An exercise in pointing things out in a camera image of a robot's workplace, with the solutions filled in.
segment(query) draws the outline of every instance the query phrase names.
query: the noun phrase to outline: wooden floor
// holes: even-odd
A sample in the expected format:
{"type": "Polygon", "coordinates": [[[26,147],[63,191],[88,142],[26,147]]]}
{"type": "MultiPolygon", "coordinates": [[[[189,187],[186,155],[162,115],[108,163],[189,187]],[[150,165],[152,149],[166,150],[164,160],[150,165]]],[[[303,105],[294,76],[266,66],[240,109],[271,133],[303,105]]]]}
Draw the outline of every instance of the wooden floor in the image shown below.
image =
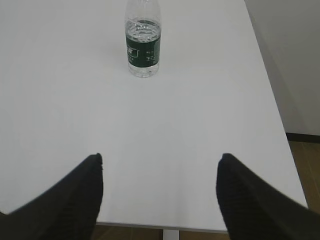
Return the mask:
{"type": "MultiPolygon", "coordinates": [[[[320,214],[320,144],[289,142],[308,207],[320,214]]],[[[180,231],[180,240],[229,240],[227,234],[180,231]]],[[[161,240],[162,230],[96,226],[93,240],[161,240]]]]}

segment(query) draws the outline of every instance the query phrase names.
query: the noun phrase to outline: baseboard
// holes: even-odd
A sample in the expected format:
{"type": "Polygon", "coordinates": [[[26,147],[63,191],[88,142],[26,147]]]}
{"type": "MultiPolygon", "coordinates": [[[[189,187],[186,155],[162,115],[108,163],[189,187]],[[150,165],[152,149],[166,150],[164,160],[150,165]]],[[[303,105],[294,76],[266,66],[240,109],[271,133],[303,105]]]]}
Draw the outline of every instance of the baseboard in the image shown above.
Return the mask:
{"type": "Polygon", "coordinates": [[[286,133],[288,141],[292,142],[303,142],[303,143],[314,143],[320,144],[320,136],[308,135],[308,134],[298,134],[298,133],[286,133]]]}

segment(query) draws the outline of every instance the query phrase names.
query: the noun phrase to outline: plastic bottle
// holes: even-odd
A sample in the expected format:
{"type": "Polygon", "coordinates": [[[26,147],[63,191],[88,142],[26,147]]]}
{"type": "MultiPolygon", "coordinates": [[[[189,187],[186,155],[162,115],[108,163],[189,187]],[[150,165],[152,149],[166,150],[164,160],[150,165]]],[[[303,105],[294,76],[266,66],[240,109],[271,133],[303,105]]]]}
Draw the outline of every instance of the plastic bottle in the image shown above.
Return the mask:
{"type": "Polygon", "coordinates": [[[141,78],[159,69],[161,11],[158,0],[128,0],[125,36],[129,71],[141,78]]]}

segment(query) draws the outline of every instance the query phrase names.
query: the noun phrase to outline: table surface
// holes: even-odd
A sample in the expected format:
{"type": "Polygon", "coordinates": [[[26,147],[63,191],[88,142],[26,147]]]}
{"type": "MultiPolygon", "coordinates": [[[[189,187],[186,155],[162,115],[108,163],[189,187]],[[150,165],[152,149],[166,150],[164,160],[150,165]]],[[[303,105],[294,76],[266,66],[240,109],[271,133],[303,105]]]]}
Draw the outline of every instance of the table surface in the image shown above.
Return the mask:
{"type": "Polygon", "coordinates": [[[124,0],[0,0],[0,210],[103,156],[98,221],[225,230],[233,153],[306,205],[246,5],[160,0],[159,72],[127,67],[124,0]]]}

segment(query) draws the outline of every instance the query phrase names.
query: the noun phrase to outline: bottle label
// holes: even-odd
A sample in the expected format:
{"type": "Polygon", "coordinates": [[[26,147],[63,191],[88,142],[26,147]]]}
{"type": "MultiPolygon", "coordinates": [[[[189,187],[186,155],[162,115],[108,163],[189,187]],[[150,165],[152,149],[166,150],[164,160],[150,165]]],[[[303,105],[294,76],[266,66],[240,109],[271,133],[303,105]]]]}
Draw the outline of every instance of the bottle label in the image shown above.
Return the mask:
{"type": "Polygon", "coordinates": [[[150,42],[137,42],[126,37],[128,61],[137,68],[156,65],[160,57],[160,39],[150,42]]]}

